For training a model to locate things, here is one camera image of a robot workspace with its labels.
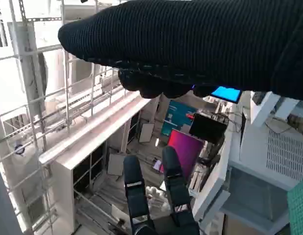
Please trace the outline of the bare left hand, blue tape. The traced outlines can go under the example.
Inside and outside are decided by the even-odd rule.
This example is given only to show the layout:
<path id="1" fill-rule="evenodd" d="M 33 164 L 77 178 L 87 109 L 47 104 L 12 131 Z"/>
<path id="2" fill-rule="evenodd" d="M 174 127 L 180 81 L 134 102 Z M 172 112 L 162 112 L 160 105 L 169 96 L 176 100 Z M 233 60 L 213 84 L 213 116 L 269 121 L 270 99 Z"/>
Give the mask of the bare left hand, blue tape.
<path id="1" fill-rule="evenodd" d="M 140 163 L 135 155 L 124 158 L 125 194 L 133 235 L 199 235 L 199 225 L 194 220 L 191 197 L 177 152 L 171 146 L 162 150 L 164 182 L 171 213 L 153 221 L 146 197 L 145 181 Z"/>

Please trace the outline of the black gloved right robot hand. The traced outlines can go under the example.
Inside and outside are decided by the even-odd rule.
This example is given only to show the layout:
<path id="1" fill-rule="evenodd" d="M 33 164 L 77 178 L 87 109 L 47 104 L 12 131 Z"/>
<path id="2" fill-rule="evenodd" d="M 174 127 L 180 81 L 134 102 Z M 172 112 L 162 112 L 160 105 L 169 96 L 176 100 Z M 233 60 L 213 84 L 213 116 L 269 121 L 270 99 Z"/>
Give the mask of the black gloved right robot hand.
<path id="1" fill-rule="evenodd" d="M 130 0 L 63 25 L 58 39 L 143 98 L 222 86 L 303 100 L 303 0 Z"/>

